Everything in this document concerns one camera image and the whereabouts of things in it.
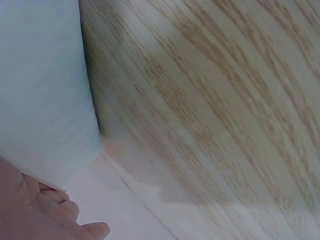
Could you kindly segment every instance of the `wooden surface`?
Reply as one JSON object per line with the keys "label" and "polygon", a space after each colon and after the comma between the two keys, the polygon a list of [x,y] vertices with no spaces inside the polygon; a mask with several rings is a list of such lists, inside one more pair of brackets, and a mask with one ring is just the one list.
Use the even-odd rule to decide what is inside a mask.
{"label": "wooden surface", "polygon": [[177,239],[319,239],[319,0],[80,13],[106,154]]}

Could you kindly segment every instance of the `white cloth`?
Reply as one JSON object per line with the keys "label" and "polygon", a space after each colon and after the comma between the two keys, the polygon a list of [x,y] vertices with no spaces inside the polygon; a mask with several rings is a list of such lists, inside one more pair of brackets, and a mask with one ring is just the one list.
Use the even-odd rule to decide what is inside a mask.
{"label": "white cloth", "polygon": [[1,0],[0,155],[64,189],[100,151],[78,0]]}

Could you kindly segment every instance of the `wooden panel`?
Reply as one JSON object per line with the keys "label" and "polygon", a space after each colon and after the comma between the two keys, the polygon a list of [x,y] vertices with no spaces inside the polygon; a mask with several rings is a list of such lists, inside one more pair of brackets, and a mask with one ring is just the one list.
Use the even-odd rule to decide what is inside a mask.
{"label": "wooden panel", "polygon": [[177,239],[319,239],[320,1],[80,8],[105,152]]}

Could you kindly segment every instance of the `finger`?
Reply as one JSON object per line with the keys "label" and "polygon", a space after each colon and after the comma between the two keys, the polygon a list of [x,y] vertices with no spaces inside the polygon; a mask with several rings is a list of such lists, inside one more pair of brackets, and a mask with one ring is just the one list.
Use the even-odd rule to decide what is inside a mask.
{"label": "finger", "polygon": [[70,199],[68,194],[58,190],[42,190],[41,194],[47,196],[50,200],[54,201],[57,204],[62,204],[63,202]]}
{"label": "finger", "polygon": [[0,186],[15,192],[22,183],[23,177],[20,171],[0,156]]}
{"label": "finger", "polygon": [[47,185],[44,185],[42,184],[41,182],[39,182],[39,189],[40,191],[43,191],[43,190],[53,190],[53,188],[47,186]]}
{"label": "finger", "polygon": [[59,204],[60,209],[64,212],[65,216],[73,221],[77,221],[79,215],[79,207],[74,201],[65,201]]}
{"label": "finger", "polygon": [[95,222],[82,225],[94,240],[103,240],[110,233],[110,227],[105,222]]}

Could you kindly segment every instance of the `light oak wood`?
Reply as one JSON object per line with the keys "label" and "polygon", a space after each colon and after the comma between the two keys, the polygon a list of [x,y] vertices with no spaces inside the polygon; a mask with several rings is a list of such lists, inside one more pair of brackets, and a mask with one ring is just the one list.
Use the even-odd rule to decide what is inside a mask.
{"label": "light oak wood", "polygon": [[105,152],[177,239],[319,239],[320,1],[80,13]]}

